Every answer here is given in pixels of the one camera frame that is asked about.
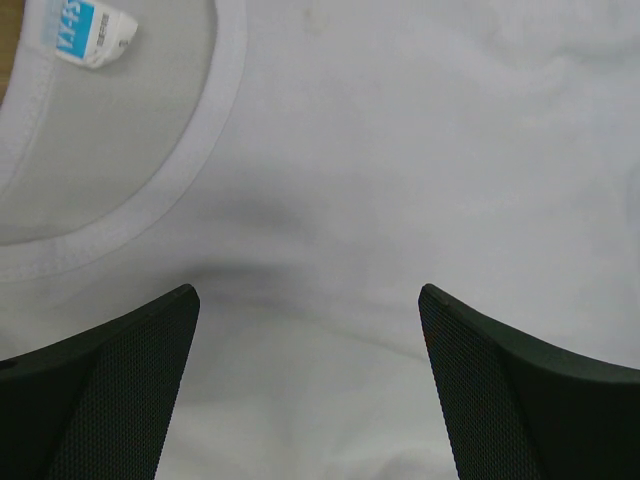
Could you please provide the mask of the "white t shirt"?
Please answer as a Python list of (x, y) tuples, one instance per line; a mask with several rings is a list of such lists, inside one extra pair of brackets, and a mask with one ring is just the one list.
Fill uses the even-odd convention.
[(639, 372), (635, 1), (26, 1), (1, 363), (183, 286), (152, 479), (461, 479), (423, 286)]

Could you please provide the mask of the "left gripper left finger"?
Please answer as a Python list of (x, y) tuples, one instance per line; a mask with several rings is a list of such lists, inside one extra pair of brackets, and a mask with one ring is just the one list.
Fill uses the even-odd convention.
[(154, 478), (199, 310), (183, 285), (2, 361), (2, 478)]

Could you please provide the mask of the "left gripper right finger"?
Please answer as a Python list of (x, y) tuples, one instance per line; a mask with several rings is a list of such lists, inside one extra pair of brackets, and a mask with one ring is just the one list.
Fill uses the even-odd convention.
[(537, 339), (433, 284), (418, 305), (459, 478), (638, 478), (638, 370)]

